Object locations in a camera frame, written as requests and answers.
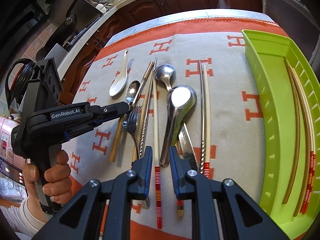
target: table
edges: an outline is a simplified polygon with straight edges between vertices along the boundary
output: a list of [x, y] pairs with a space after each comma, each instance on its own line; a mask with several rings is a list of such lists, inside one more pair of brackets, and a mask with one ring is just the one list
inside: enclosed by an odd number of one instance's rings
[[[252, 12], [201, 10], [148, 21], [115, 35], [98, 54], [74, 99], [108, 105], [124, 101], [126, 88], [115, 98], [108, 94], [119, 74], [123, 53], [129, 51], [128, 83], [141, 80], [149, 61], [171, 63], [176, 68], [172, 86], [193, 87], [198, 96], [194, 109], [185, 118], [195, 152], [200, 153], [201, 107], [198, 59], [208, 65], [212, 145], [210, 176], [215, 180], [233, 178], [259, 202], [265, 158], [263, 115], [256, 84], [244, 54], [241, 30], [256, 29], [286, 35], [270, 18]], [[159, 142], [164, 139], [167, 91], [158, 84]], [[146, 145], [153, 146], [152, 103]], [[130, 169], [133, 141], [124, 133], [115, 163], [108, 155], [117, 120], [63, 145], [70, 158], [73, 190], [90, 179], [105, 181]], [[177, 216], [170, 168], [161, 168], [163, 229], [156, 230], [154, 171], [150, 184], [150, 208], [134, 202], [131, 213], [131, 239], [191, 238], [191, 202], [185, 201], [185, 215]]]

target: digital display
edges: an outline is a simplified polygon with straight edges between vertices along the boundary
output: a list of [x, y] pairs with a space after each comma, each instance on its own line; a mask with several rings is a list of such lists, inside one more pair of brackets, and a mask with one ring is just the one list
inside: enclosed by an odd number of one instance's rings
[[6, 160], [0, 157], [0, 172], [7, 176], [8, 178], [18, 182], [19, 184], [25, 186], [24, 179], [22, 175], [22, 170], [14, 167], [12, 164], [8, 163]]

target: orange border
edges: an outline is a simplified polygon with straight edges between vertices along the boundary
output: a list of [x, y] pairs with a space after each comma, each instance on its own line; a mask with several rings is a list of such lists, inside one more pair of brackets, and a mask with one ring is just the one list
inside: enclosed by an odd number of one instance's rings
[[243, 29], [270, 32], [288, 37], [285, 31], [274, 22], [231, 17], [201, 18], [169, 23], [125, 37], [103, 48], [94, 61], [107, 57], [123, 49], [149, 41], [171, 37], [175, 34], [212, 32], [240, 33]]

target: plastic bag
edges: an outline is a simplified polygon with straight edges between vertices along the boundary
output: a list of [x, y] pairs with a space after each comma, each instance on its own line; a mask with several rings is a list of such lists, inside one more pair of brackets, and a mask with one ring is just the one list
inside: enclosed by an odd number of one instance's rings
[[2, 198], [21, 203], [27, 197], [26, 188], [8, 177], [0, 178], [0, 195]]
[[229, 9], [229, 5], [225, 0], [219, 0], [217, 9]]

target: bolt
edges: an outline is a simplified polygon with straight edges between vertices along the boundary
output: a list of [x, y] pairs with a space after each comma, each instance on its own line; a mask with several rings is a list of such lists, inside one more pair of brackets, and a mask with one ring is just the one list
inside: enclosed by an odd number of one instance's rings
[[136, 171], [134, 171], [134, 170], [128, 170], [127, 171], [127, 176], [128, 177], [133, 177], [133, 176], [135, 176], [137, 173], [136, 173]]
[[233, 186], [234, 181], [233, 181], [232, 179], [225, 179], [225, 180], [224, 180], [224, 184], [225, 184], [226, 186], [228, 186], [228, 187], [231, 187], [231, 186]]
[[98, 184], [99, 184], [99, 181], [97, 179], [92, 179], [89, 181], [89, 185], [91, 187], [97, 187]]
[[190, 177], [194, 177], [197, 175], [197, 172], [195, 170], [188, 170], [187, 174], [190, 176]]

